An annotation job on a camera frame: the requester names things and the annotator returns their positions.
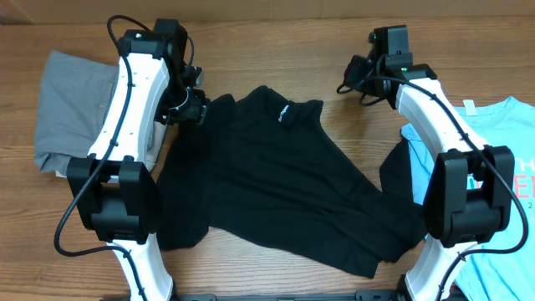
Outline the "black t-shirt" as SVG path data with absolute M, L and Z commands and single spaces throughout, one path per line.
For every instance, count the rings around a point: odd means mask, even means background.
M 216 227 L 366 278 L 415 247 L 427 233 L 421 207 L 368 180 L 325 133 L 322 108 L 260 86 L 181 125 L 157 181 L 160 247 L 194 247 Z

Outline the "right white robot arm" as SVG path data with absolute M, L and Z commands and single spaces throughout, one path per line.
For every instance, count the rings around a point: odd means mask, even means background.
M 423 201 L 428 237 L 390 299 L 449 300 L 468 256 L 484 253 L 482 244 L 507 228 L 511 207 L 519 204 L 512 190 L 514 157 L 462 119 L 429 65 L 415 64 L 405 25 L 376 28 L 369 42 L 369 54 L 352 58 L 338 93 L 387 100 L 435 160 Z

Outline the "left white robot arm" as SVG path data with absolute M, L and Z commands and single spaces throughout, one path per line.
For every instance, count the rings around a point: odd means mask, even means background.
M 104 125 L 84 158 L 69 161 L 66 177 L 74 199 L 54 234 L 56 250 L 70 214 L 95 232 L 101 247 L 74 256 L 110 250 L 130 287 L 129 300 L 176 300 L 156 239 L 164 202 L 150 174 L 166 128 L 200 125 L 210 100 L 200 90 L 202 70 L 185 51 L 194 43 L 175 19 L 159 18 L 153 28 L 138 23 L 112 39 L 120 56 L 119 74 Z

